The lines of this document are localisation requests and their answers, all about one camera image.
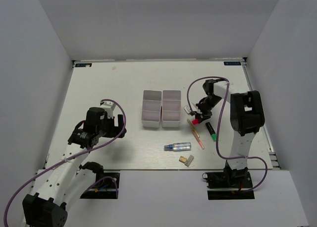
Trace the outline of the black pink-capped highlighter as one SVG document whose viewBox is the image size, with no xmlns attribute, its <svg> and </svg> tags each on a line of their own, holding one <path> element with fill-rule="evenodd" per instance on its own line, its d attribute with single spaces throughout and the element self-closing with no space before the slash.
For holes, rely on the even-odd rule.
<svg viewBox="0 0 317 227">
<path fill-rule="evenodd" d="M 192 120 L 192 124 L 193 125 L 198 125 L 199 123 L 201 123 L 202 121 L 201 121 L 201 119 L 199 119 L 199 118 L 196 118 L 196 119 L 194 119 L 194 120 Z"/>
</svg>

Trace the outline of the yellow slim highlighter pen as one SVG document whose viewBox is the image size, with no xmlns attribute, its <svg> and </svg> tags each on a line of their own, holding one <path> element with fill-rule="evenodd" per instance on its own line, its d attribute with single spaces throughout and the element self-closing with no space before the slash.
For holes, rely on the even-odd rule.
<svg viewBox="0 0 317 227">
<path fill-rule="evenodd" d="M 194 135 L 195 135 L 197 138 L 200 138 L 200 136 L 199 136 L 197 130 L 195 129 L 193 123 L 191 122 L 191 120 L 187 119 L 187 122 L 188 122 L 188 124 L 189 124 L 191 130 L 193 131 Z"/>
</svg>

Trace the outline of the black green-capped highlighter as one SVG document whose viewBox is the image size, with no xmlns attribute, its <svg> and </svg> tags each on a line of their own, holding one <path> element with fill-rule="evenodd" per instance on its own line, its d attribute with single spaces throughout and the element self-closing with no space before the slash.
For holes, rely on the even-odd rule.
<svg viewBox="0 0 317 227">
<path fill-rule="evenodd" d="M 216 141 L 216 132 L 215 132 L 214 128 L 212 127 L 210 122 L 206 122 L 205 125 L 206 125 L 206 128 L 207 128 L 212 140 L 215 142 Z"/>
</svg>

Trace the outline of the clear blue-capped spray bottle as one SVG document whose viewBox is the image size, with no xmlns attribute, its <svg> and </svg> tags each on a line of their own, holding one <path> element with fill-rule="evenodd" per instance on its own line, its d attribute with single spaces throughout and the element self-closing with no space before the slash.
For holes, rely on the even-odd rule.
<svg viewBox="0 0 317 227">
<path fill-rule="evenodd" d="M 164 145 L 165 151 L 173 151 L 173 152 L 183 152 L 183 151 L 190 151 L 191 150 L 191 143 L 173 143 L 169 145 Z"/>
</svg>

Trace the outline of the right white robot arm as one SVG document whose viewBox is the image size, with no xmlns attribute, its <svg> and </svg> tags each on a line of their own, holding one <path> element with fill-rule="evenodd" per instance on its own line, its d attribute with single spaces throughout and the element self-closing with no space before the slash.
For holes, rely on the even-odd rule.
<svg viewBox="0 0 317 227">
<path fill-rule="evenodd" d="M 223 100 L 230 104 L 230 124 L 234 130 L 231 152 L 225 158 L 224 182 L 231 187 L 241 182 L 247 175 L 247 159 L 251 143 L 260 128 L 264 125 L 265 117 L 259 91 L 230 90 L 229 82 L 224 78 L 208 79 L 203 84 L 206 97 L 197 104 L 193 125 L 202 123 L 212 116 L 211 110 Z"/>
</svg>

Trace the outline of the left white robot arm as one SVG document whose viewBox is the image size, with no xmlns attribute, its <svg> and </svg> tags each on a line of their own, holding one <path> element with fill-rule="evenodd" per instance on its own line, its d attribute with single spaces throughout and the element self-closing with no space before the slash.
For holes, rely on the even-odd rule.
<svg viewBox="0 0 317 227">
<path fill-rule="evenodd" d="M 126 133 L 126 115 L 113 116 L 113 108 L 92 107 L 72 131 L 60 162 L 46 182 L 22 201 L 26 224 L 31 227 L 62 227 L 74 203 L 88 189 L 104 183 L 103 166 L 84 162 L 101 138 L 113 142 Z"/>
</svg>

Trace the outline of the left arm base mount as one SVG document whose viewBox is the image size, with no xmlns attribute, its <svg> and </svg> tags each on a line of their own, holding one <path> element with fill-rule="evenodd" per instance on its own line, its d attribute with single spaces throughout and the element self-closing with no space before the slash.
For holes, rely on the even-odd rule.
<svg viewBox="0 0 317 227">
<path fill-rule="evenodd" d="M 94 185 L 86 190 L 81 199 L 118 199 L 119 172 L 107 172 L 104 167 L 96 162 L 86 162 L 79 166 L 79 171 L 88 170 L 94 176 Z"/>
</svg>

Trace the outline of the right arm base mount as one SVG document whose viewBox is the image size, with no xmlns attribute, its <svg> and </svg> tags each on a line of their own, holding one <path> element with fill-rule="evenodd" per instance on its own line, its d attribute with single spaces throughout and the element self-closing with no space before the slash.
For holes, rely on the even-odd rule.
<svg viewBox="0 0 317 227">
<path fill-rule="evenodd" d="M 205 172 L 202 179 L 207 183 L 208 200 L 254 200 L 251 175 L 248 172 L 244 179 L 234 180 L 231 184 L 225 179 L 223 172 Z"/>
</svg>

